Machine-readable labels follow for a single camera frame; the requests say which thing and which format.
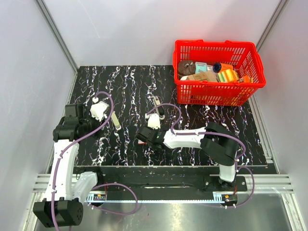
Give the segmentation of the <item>beige stapler magazine piece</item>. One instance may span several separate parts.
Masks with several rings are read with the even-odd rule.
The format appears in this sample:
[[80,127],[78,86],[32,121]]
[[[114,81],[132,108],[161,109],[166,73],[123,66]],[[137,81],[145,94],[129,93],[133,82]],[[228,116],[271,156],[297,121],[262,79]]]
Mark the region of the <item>beige stapler magazine piece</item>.
[[115,114],[115,111],[112,112],[112,115],[111,115],[111,120],[112,120],[112,123],[115,127],[116,130],[121,130],[121,124]]

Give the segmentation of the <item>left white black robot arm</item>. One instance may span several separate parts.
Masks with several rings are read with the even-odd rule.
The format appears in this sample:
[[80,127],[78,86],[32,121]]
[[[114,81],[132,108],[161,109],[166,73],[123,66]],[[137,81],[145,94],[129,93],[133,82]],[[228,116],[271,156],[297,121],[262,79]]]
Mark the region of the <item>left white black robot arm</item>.
[[82,139],[102,135],[108,104],[100,101],[86,109],[79,104],[65,106],[64,116],[53,130],[54,158],[47,189],[33,212],[46,228],[77,226],[83,218],[83,204],[91,189],[100,190],[104,178],[100,171],[81,173],[72,183],[74,161]]

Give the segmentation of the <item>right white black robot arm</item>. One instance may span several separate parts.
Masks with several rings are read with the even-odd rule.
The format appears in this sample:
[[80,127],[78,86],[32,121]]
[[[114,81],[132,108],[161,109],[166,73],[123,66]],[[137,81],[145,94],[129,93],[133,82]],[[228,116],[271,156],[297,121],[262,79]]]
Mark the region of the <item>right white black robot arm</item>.
[[177,148],[195,148],[203,150],[219,167],[219,186],[226,191],[236,185],[238,147],[243,154],[246,151],[244,143],[233,133],[214,122],[207,127],[191,130],[166,130],[162,128],[141,127],[136,138],[146,143],[153,150],[162,152]]

